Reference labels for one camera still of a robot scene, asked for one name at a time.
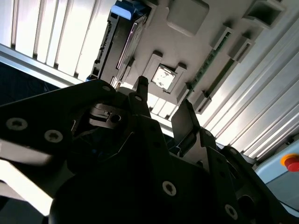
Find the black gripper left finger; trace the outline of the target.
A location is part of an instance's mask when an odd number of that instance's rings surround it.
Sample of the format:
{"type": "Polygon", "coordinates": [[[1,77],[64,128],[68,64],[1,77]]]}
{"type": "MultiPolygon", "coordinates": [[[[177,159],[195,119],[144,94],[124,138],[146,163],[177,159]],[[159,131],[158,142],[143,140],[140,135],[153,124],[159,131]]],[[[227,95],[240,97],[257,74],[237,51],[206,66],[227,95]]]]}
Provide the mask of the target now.
{"type": "Polygon", "coordinates": [[[68,180],[119,153],[134,117],[151,118],[147,96],[145,77],[124,92],[95,79],[3,105],[0,138],[10,147],[0,155],[49,189],[58,182],[54,201],[68,180]]]}

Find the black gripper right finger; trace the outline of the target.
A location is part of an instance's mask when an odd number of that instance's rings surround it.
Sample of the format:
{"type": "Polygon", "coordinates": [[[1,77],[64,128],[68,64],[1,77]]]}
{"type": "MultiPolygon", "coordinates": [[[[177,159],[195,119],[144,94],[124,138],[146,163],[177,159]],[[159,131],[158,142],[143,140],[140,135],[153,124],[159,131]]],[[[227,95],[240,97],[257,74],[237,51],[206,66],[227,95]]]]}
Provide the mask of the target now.
{"type": "Polygon", "coordinates": [[[183,192],[192,202],[183,213],[199,224],[288,224],[290,214],[233,147],[218,149],[185,100],[171,119],[182,158],[183,192]]]}

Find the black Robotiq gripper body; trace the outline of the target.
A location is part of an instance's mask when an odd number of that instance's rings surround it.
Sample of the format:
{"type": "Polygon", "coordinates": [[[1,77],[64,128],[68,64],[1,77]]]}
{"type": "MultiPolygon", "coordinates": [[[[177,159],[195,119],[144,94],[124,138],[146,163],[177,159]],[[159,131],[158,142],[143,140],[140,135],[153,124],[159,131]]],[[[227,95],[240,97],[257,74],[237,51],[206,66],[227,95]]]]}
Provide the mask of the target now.
{"type": "Polygon", "coordinates": [[[192,224],[183,213],[183,162],[168,150],[159,124],[138,115],[119,153],[77,174],[58,191],[51,224],[192,224]]]}

